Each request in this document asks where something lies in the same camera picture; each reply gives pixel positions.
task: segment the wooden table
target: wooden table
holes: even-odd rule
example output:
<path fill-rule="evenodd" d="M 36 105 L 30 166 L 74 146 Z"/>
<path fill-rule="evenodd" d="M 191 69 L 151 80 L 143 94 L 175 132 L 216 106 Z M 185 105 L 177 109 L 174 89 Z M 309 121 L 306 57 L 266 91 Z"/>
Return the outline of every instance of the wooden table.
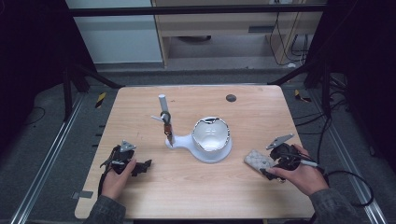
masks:
<path fill-rule="evenodd" d="M 187 149 L 165 145 L 159 94 L 165 94 L 174 133 L 186 135 L 203 117 L 224 119 L 233 139 L 231 153 L 223 161 L 206 164 Z M 228 94 L 236 101 L 226 100 Z M 148 172 L 131 177 L 120 196 L 126 218 L 286 218 L 311 217 L 308 197 L 291 183 L 269 181 L 244 163 L 252 149 L 262 154 L 276 137 L 295 133 L 287 143 L 301 144 L 282 90 L 278 86 L 161 86 L 120 89 L 89 171 L 76 217 L 89 215 L 96 201 L 104 168 L 99 168 L 111 149 L 124 139 L 137 145 L 138 161 L 152 160 Z"/>

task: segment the sleeve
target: sleeve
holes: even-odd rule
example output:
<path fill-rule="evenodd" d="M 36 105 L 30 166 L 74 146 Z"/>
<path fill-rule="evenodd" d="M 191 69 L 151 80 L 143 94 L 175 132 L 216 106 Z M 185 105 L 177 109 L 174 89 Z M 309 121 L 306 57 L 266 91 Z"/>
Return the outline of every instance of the sleeve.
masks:
<path fill-rule="evenodd" d="M 114 223 L 122 224 L 125 217 L 125 207 L 116 201 L 107 198 L 106 196 L 99 196 L 96 203 L 90 212 L 90 215 L 83 222 L 84 224 L 91 223 Z"/>
<path fill-rule="evenodd" d="M 361 218 L 346 197 L 336 189 L 323 189 L 309 196 L 318 223 L 361 223 Z"/>

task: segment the hand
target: hand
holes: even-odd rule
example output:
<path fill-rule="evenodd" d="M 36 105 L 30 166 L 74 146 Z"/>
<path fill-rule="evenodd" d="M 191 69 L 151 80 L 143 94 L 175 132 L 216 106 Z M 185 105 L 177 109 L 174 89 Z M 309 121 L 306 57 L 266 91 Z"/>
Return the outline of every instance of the hand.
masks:
<path fill-rule="evenodd" d="M 308 151 L 304 148 L 294 145 L 294 147 L 302 154 L 308 155 Z M 326 181 L 320 171 L 312 166 L 301 164 L 293 171 L 284 170 L 282 168 L 272 167 L 266 170 L 268 173 L 283 177 L 289 180 L 303 194 L 309 196 L 322 189 L 328 189 Z"/>
<path fill-rule="evenodd" d="M 132 159 L 120 175 L 118 175 L 114 170 L 110 170 L 103 182 L 102 195 L 112 200 L 117 200 L 135 166 L 136 160 Z"/>

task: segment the white ceramic bowl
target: white ceramic bowl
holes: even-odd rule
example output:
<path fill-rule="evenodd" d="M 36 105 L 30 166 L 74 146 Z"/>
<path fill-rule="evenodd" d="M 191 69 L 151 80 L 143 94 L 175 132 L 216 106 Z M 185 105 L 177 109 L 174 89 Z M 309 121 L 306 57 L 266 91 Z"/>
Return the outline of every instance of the white ceramic bowl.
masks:
<path fill-rule="evenodd" d="M 208 153 L 216 153 L 227 146 L 230 130 L 224 120 L 207 117 L 198 120 L 192 131 L 192 140 L 196 147 Z"/>

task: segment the metal rod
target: metal rod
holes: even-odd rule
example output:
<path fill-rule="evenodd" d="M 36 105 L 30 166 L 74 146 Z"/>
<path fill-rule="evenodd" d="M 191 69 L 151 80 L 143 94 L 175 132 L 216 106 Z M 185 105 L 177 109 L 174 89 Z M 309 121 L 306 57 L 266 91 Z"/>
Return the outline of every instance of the metal rod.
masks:
<path fill-rule="evenodd" d="M 318 93 L 312 90 L 308 90 L 308 91 L 309 94 L 312 96 L 313 102 L 316 104 L 318 110 L 320 112 L 323 112 L 319 103 L 320 100 Z M 337 152 L 337 155 L 340 158 L 341 163 L 343 163 L 344 168 L 349 172 L 361 176 L 361 172 L 359 168 L 352 160 L 351 156 L 348 153 L 347 147 L 344 145 L 341 136 L 339 135 L 337 129 L 333 125 L 331 125 L 329 128 L 329 135 L 334 144 L 335 151 Z M 361 181 L 357 181 L 357 179 L 354 177 L 351 177 L 350 181 L 361 202 L 362 203 L 367 202 L 368 199 L 370 198 L 370 191 L 368 190 L 368 188 Z M 375 199 L 371 204 L 365 206 L 364 210 L 366 211 L 367 217 L 370 219 L 372 223 L 374 224 L 388 223 Z"/>
<path fill-rule="evenodd" d="M 79 109 L 81 108 L 81 103 L 83 101 L 83 98 L 84 98 L 84 94 L 79 93 L 78 98 L 75 101 L 73 113 L 71 114 L 70 118 L 64 122 L 60 131 L 55 137 L 55 140 L 53 141 L 52 146 L 49 149 L 46 159 L 44 159 L 43 164 L 40 167 L 40 170 L 37 172 L 37 175 L 35 176 L 35 180 L 28 189 L 26 195 L 23 198 L 23 201 L 21 202 L 17 211 L 13 215 L 10 223 L 23 224 L 29 217 L 32 208 L 35 205 L 35 201 L 37 200 L 38 195 L 43 189 L 47 177 L 50 174 L 50 170 L 53 164 L 55 163 L 59 152 L 61 151 L 62 145 L 64 144 L 64 140 L 68 135 L 71 126 L 73 125 L 73 122 L 76 119 Z"/>
<path fill-rule="evenodd" d="M 315 12 L 339 10 L 346 5 L 287 4 L 287 5 L 235 5 L 235 6 L 188 6 L 188 7 L 114 7 L 70 8 L 68 11 L 52 10 L 51 13 L 70 13 L 73 17 L 136 16 L 213 13 L 259 13 L 259 12 Z"/>

